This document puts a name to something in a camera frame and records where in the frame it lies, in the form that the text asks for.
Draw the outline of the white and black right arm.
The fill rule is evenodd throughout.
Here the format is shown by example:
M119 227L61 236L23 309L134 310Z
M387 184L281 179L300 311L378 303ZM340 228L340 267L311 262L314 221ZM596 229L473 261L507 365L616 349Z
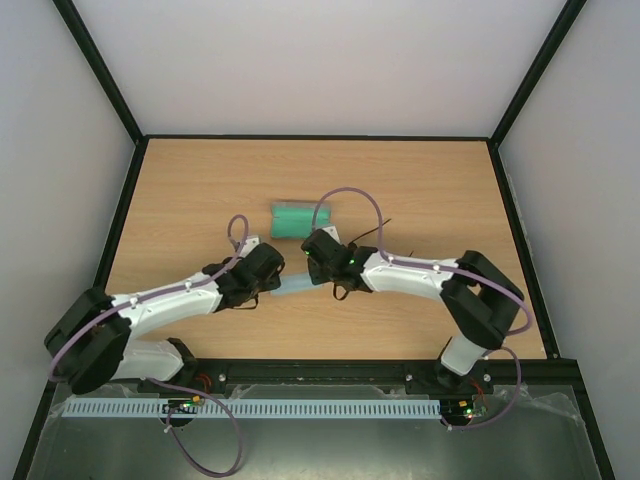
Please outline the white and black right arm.
M352 292L393 292L441 302L459 333L439 354L434 377L445 390L460 390L475 364L503 345L524 295L491 261L468 250L459 259L394 256L376 247L342 244L327 228L301 246L311 281Z

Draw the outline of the light blue cleaning cloth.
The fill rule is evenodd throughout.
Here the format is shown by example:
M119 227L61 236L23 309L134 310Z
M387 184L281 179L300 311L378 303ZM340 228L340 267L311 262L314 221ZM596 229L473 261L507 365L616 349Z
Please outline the light blue cleaning cloth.
M282 275L280 286L270 292L272 296L284 296L301 293L316 288L308 273Z

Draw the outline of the grey felt glasses case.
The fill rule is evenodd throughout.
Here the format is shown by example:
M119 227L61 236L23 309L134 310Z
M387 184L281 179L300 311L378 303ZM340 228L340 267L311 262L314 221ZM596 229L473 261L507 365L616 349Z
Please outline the grey felt glasses case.
M312 232L316 202L275 201L271 203L272 239L304 240Z

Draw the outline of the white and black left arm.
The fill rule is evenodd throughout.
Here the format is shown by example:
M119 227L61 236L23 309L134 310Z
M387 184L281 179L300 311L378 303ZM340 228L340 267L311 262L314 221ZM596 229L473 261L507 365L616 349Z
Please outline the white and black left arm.
M181 349L169 340L144 342L142 336L186 318L257 302L261 293L280 287L284 266L273 246L252 240L238 257L173 284L113 296L101 287L90 288L45 337L52 357L49 376L75 394L112 380L170 380L185 364Z

